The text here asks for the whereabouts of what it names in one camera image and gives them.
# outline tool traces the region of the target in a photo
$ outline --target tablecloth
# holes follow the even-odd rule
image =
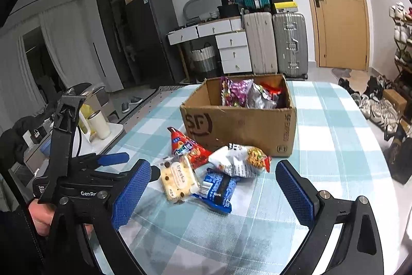
[[[387,164],[372,131],[355,102],[341,87],[323,82],[288,81],[297,108],[297,130],[289,161],[318,190],[335,198],[366,196],[374,211],[384,253],[385,273],[396,266],[399,217]],[[117,173],[137,159],[156,164],[170,155],[173,126],[185,130],[179,106],[195,90],[173,92],[146,115],[111,150],[127,152],[126,164],[104,167]],[[256,179],[238,183],[232,213],[211,211],[197,199],[171,204],[160,181],[149,183],[129,223],[120,233],[147,274],[279,274],[303,241],[308,229],[297,221],[279,188],[274,168]],[[206,166],[196,172],[202,178]],[[333,253],[341,225],[314,274],[321,274]],[[111,274],[99,246],[102,270]]]

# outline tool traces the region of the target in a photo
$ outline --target curtain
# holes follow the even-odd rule
[[[39,19],[51,60],[66,87],[102,82],[91,55],[79,1],[46,10]]]
[[[34,115],[45,106],[26,58],[21,34],[23,25],[15,26],[0,37],[0,125],[3,131],[19,118]]]

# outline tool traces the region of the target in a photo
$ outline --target wooden door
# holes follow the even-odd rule
[[[367,69],[369,22],[365,0],[311,0],[311,7],[318,65]]]

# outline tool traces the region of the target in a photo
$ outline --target screw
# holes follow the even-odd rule
[[[326,190],[321,190],[319,192],[319,195],[323,198],[323,199],[329,199],[330,198],[330,193],[329,191]]]
[[[359,201],[360,201],[362,204],[367,204],[367,202],[368,202],[368,200],[367,200],[367,198],[366,198],[365,196],[360,196],[360,197],[359,197]]]
[[[107,195],[108,195],[107,191],[106,191],[106,190],[102,190],[102,191],[99,191],[99,192],[97,193],[97,198],[98,198],[98,199],[105,199],[105,198],[107,197]]]
[[[68,201],[69,201],[69,199],[66,196],[64,196],[64,197],[61,197],[59,203],[61,205],[64,205],[64,204],[67,204]]]

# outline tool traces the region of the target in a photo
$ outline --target small brown box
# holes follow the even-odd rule
[[[208,150],[228,143],[256,146],[275,157],[288,157],[293,150],[297,113],[283,75],[245,75],[233,81],[254,78],[285,90],[286,108],[273,110],[222,106],[220,78],[208,79],[181,105],[187,135]]]
[[[386,98],[395,110],[399,113],[399,115],[403,115],[403,112],[405,111],[407,101],[405,98],[403,98],[400,94],[398,94],[395,90],[393,89],[385,89],[384,90],[384,98]]]

